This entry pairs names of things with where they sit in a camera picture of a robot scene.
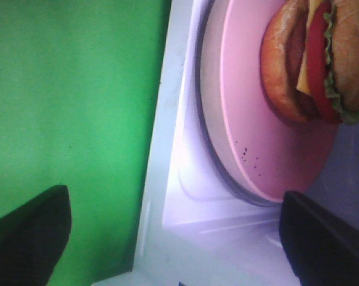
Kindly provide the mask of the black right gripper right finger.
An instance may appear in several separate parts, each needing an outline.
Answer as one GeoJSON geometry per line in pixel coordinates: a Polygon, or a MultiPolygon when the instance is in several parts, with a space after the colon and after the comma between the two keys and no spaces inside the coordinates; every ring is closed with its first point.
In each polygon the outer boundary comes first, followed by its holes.
{"type": "Polygon", "coordinates": [[[306,195],[285,193],[279,234],[301,285],[359,285],[359,230],[306,195]]]}

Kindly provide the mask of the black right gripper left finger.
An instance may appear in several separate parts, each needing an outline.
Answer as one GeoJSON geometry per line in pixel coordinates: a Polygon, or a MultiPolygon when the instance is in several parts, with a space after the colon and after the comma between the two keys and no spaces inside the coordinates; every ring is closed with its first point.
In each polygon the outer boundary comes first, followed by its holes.
{"type": "Polygon", "coordinates": [[[0,285],[46,285],[71,226],[66,185],[55,185],[1,217],[0,285]]]}

